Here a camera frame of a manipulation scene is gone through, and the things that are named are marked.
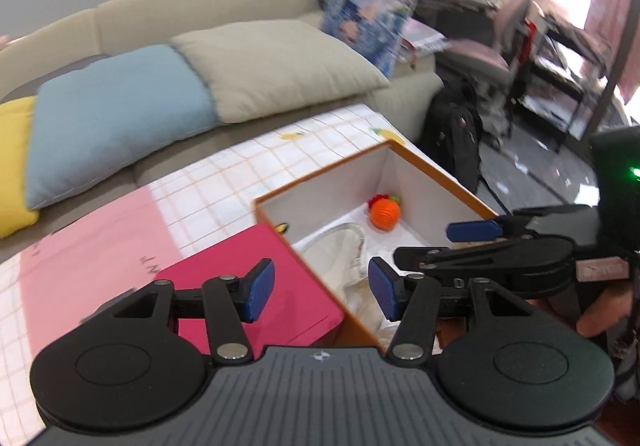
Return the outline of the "person's right hand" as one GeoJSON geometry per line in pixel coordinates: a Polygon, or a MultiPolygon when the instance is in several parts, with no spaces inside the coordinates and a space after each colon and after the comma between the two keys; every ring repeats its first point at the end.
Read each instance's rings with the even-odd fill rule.
{"type": "Polygon", "coordinates": [[[630,281],[617,281],[608,285],[576,323],[576,331],[592,338],[612,328],[631,315],[634,304],[634,285],[630,281]]]}

